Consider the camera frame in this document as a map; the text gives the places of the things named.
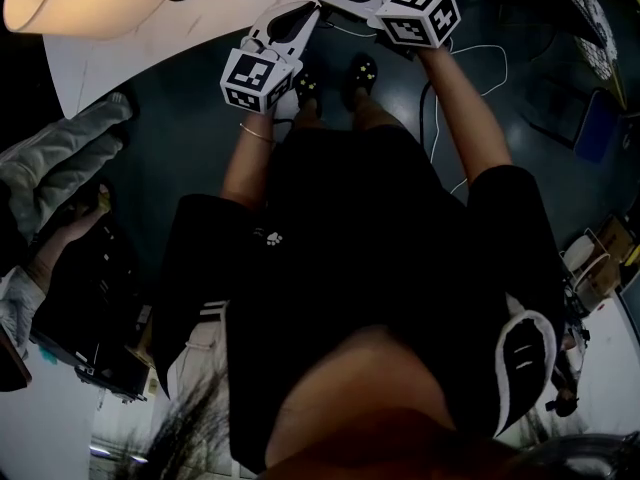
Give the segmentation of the white metal-frame chair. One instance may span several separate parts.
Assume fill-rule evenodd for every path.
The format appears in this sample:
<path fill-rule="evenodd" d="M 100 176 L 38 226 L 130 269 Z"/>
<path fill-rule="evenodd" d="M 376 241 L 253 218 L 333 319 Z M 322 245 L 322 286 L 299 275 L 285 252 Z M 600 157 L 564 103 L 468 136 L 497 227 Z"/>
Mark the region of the white metal-frame chair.
<path fill-rule="evenodd" d="M 596 234 L 586 228 L 566 250 L 562 250 L 560 258 L 569 273 L 569 285 L 584 306 L 591 313 L 602 305 L 603 295 L 599 295 L 592 281 L 599 268 L 604 267 L 611 258 Z"/>

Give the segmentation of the rattan chair with gold frame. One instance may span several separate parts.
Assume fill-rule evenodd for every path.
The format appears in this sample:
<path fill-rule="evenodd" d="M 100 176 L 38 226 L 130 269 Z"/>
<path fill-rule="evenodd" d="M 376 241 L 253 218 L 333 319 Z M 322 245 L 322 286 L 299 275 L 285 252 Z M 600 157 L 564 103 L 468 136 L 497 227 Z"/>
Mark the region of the rattan chair with gold frame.
<path fill-rule="evenodd" d="M 576 45 L 595 75 L 602 81 L 609 81 L 613 78 L 618 60 L 618 48 L 609 20 L 598 0 L 576 1 L 586 11 L 591 24 L 595 27 L 601 46 L 579 37 L 575 37 Z"/>

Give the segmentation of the person's left forearm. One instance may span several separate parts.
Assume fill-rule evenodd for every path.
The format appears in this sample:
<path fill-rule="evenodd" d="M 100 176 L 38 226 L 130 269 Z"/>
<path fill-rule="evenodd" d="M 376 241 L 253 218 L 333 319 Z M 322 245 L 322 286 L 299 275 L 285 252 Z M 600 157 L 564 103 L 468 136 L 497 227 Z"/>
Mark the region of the person's left forearm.
<path fill-rule="evenodd" d="M 265 204 L 268 168 L 275 144 L 273 118 L 249 113 L 240 123 L 239 131 L 220 196 L 257 212 Z"/>

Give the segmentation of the brown-edged dark board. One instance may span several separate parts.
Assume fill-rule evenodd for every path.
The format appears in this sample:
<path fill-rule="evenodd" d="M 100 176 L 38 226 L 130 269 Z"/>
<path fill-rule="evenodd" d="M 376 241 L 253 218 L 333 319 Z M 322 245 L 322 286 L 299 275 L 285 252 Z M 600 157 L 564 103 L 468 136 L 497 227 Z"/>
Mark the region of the brown-edged dark board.
<path fill-rule="evenodd" d="M 31 381 L 29 370 L 0 325 L 0 392 L 24 389 Z"/>

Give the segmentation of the black equipment case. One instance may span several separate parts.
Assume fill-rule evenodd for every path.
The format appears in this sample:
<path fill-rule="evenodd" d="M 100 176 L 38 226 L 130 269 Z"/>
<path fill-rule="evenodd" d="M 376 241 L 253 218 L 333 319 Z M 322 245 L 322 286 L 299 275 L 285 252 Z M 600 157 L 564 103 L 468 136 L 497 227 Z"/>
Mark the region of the black equipment case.
<path fill-rule="evenodd" d="M 141 335 L 137 261 L 124 232 L 104 215 L 65 247 L 31 340 L 74 368 L 78 379 L 125 403 L 143 401 L 149 367 L 127 345 Z"/>

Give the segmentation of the person's right leg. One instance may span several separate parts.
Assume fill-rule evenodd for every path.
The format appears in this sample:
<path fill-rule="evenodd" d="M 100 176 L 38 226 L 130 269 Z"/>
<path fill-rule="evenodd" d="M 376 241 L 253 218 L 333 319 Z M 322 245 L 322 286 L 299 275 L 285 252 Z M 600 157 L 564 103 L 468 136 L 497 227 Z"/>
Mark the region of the person's right leg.
<path fill-rule="evenodd" d="M 402 123 L 379 105 L 362 87 L 354 93 L 353 129 L 367 131 L 382 126 L 403 128 Z"/>

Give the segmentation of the person's left leg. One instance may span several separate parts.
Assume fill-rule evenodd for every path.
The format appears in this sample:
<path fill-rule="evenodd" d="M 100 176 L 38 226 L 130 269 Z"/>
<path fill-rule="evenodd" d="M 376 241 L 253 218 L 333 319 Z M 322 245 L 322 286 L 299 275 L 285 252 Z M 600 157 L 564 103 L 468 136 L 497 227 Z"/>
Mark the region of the person's left leg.
<path fill-rule="evenodd" d="M 325 123 L 320 118 L 318 101 L 310 98 L 300 107 L 294 117 L 293 128 L 299 129 L 324 129 Z"/>

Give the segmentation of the person's black shirt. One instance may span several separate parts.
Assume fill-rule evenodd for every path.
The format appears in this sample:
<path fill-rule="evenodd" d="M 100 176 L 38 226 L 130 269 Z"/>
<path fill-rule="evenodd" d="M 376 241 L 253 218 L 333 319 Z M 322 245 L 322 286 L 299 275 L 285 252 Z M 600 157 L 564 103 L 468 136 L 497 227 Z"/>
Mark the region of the person's black shirt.
<path fill-rule="evenodd" d="M 183 197 L 154 305 L 160 375 L 218 302 L 231 453 L 255 473 L 286 396 L 357 331 L 389 330 L 435 376 L 454 425 L 492 437 L 534 406 L 564 329 L 561 261 L 534 177 L 493 167 L 460 201 L 394 127 L 291 132 L 257 212 Z"/>

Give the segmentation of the person's right forearm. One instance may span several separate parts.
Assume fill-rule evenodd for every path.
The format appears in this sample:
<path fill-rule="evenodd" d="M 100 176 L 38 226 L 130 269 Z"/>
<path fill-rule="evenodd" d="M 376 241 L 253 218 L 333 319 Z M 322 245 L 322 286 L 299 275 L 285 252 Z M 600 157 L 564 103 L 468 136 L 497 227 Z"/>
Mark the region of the person's right forearm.
<path fill-rule="evenodd" d="M 498 121 L 453 56 L 444 48 L 425 48 L 418 57 L 439 99 L 467 183 L 491 168 L 510 165 Z"/>

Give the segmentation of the another person's forearm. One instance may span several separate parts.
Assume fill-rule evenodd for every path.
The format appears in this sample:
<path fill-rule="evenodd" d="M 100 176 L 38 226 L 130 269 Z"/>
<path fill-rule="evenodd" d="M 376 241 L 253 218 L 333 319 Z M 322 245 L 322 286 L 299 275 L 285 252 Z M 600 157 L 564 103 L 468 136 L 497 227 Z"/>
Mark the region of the another person's forearm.
<path fill-rule="evenodd" d="M 74 220 L 59 227 L 38 249 L 37 254 L 26 267 L 26 272 L 43 293 L 47 293 L 54 267 L 64 249 L 72 242 L 86 235 L 91 228 L 111 211 L 109 188 L 100 183 L 96 196 L 96 207 L 89 211 L 87 206 L 76 207 Z"/>

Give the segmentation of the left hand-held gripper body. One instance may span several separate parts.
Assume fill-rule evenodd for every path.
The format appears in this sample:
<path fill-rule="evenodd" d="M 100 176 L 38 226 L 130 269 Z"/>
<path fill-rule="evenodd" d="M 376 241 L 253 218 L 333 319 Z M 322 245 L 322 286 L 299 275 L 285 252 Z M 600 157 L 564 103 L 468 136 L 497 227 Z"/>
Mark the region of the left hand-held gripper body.
<path fill-rule="evenodd" d="M 269 114 L 293 87 L 302 69 L 304 40 L 277 42 L 254 33 L 231 50 L 220 87 L 227 104 L 257 114 Z"/>

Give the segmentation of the blue chair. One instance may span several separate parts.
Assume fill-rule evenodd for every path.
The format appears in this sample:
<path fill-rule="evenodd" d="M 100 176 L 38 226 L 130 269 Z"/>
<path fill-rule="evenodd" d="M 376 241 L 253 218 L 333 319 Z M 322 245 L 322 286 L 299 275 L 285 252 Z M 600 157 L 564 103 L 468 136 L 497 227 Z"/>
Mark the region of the blue chair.
<path fill-rule="evenodd" d="M 590 93 L 586 93 L 553 76 L 544 76 L 543 79 L 583 104 L 574 136 L 565 137 L 535 124 L 528 118 L 525 121 L 533 130 L 571 150 L 577 157 L 599 164 L 605 157 L 609 144 L 623 119 L 622 107 L 612 93 L 604 87 L 596 87 Z"/>

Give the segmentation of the white drawstring cloth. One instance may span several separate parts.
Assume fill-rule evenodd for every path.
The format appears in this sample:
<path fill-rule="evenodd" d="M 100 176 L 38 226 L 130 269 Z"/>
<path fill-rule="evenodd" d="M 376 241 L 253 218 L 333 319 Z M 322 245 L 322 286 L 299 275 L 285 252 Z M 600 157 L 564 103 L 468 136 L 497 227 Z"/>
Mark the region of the white drawstring cloth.
<path fill-rule="evenodd" d="M 180 342 L 179 354 L 167 372 L 167 395 L 172 401 L 191 393 L 214 373 L 226 369 L 226 329 L 221 313 L 199 322 Z"/>

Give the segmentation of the white table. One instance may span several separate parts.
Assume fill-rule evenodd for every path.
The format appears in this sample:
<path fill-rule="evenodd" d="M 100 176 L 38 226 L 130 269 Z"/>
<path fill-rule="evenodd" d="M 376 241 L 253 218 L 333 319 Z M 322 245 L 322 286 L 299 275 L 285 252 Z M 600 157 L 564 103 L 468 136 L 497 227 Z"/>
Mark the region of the white table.
<path fill-rule="evenodd" d="M 137 28 L 112 40 L 45 36 L 62 113 L 71 118 L 155 64 L 250 27 L 263 12 L 296 1 L 303 0 L 166 1 Z"/>

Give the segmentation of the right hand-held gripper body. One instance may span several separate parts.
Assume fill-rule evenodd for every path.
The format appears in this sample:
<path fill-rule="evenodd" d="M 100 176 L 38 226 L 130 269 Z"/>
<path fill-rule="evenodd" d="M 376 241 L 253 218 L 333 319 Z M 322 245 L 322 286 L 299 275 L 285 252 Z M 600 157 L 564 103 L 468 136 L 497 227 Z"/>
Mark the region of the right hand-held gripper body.
<path fill-rule="evenodd" d="M 384 31 L 393 45 L 437 49 L 460 22 L 456 0 L 382 0 L 371 27 Z"/>

